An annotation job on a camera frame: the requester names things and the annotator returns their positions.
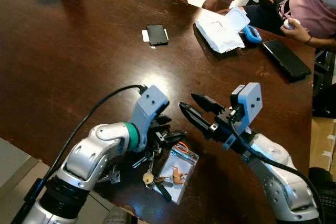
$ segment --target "brown table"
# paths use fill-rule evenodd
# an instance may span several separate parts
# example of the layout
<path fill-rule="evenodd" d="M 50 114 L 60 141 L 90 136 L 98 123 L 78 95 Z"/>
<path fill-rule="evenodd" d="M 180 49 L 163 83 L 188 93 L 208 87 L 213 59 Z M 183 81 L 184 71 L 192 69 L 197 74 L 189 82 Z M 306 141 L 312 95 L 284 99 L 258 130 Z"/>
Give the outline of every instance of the brown table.
<path fill-rule="evenodd" d="M 145 189 L 145 165 L 122 169 L 122 183 L 96 191 L 151 223 L 273 223 L 257 178 L 234 152 L 203 140 L 177 104 L 195 105 L 190 93 L 198 92 L 227 106 L 239 84 L 260 82 L 264 108 L 252 127 L 307 173 L 312 75 L 289 83 L 261 48 L 213 53 L 193 26 L 199 11 L 175 0 L 0 0 L 0 136 L 50 165 L 96 101 L 127 84 L 153 83 L 169 97 L 172 129 L 187 130 L 186 143 L 200 155 L 182 202 Z M 163 24 L 169 45 L 144 43 L 147 24 Z M 313 68 L 312 48 L 280 39 Z M 138 97 L 127 91 L 113 98 L 74 143 L 97 124 L 127 121 Z"/>

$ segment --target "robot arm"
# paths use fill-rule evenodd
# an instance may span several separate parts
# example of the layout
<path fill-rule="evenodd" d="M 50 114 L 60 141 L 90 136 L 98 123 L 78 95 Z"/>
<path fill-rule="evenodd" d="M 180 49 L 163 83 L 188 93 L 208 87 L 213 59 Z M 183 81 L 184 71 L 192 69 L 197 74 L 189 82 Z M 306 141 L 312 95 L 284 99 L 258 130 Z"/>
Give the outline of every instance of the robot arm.
<path fill-rule="evenodd" d="M 248 127 L 263 107 L 260 84 L 240 85 L 230 96 L 232 108 L 225 108 L 205 95 L 192 94 L 192 97 L 206 112 L 216 115 L 215 123 L 208 123 L 194 107 L 180 102 L 182 113 L 202 131 L 206 139 L 222 142 L 224 149 L 231 148 L 241 154 L 242 160 L 262 183 L 278 223 L 319 223 L 319 212 L 306 182 L 251 155 L 233 134 L 232 126 L 254 151 L 295 169 L 289 153 L 282 146 L 262 134 L 253 133 Z"/>
<path fill-rule="evenodd" d="M 76 223 L 106 164 L 126 151 L 144 150 L 152 120 L 168 103 L 167 97 L 151 86 L 138 99 L 129 123 L 101 124 L 91 129 L 70 151 L 23 224 Z"/>

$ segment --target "pink shirt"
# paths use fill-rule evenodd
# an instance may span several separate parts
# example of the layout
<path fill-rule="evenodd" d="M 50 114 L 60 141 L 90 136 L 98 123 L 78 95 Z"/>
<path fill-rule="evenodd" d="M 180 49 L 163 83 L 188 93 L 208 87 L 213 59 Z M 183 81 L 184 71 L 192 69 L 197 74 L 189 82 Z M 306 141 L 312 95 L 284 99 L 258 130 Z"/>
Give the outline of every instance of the pink shirt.
<path fill-rule="evenodd" d="M 296 18 L 317 38 L 329 38 L 336 34 L 336 0 L 289 0 L 290 12 L 280 14 L 284 18 Z"/>

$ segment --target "smartphone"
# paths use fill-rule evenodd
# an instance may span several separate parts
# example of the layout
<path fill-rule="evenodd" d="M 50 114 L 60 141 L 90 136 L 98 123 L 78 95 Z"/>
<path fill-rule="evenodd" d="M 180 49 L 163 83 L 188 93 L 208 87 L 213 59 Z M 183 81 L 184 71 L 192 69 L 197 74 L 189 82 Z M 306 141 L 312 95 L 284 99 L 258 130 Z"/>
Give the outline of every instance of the smartphone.
<path fill-rule="evenodd" d="M 162 25 L 147 25 L 146 26 L 149 43 L 154 45 L 168 44 L 168 38 Z"/>
<path fill-rule="evenodd" d="M 301 80 L 311 74 L 307 65 L 280 40 L 265 41 L 262 46 L 290 81 Z"/>

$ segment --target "bracelet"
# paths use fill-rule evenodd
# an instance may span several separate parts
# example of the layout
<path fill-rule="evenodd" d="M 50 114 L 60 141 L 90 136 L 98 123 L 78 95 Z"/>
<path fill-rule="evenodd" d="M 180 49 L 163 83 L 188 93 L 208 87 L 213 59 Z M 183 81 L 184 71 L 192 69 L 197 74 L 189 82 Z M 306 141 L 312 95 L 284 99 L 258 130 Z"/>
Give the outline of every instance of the bracelet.
<path fill-rule="evenodd" d="M 305 43 L 305 45 L 307 45 L 309 43 L 309 41 L 311 40 L 311 36 L 310 36 L 310 39 L 307 40 L 307 42 Z"/>

